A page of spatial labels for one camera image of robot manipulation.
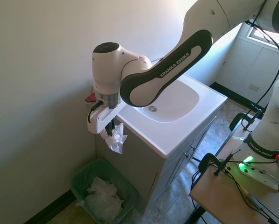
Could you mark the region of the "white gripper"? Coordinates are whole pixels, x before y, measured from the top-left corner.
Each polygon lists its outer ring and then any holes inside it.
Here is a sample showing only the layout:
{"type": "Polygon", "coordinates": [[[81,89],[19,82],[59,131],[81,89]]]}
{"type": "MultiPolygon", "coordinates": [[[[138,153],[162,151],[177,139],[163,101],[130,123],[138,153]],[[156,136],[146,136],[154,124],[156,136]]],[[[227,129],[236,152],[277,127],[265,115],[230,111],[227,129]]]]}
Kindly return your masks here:
{"type": "Polygon", "coordinates": [[[89,112],[87,129],[93,134],[99,134],[104,128],[108,136],[112,136],[112,130],[118,125],[117,114],[124,108],[124,105],[117,105],[115,108],[100,106],[93,112],[89,112]]]}

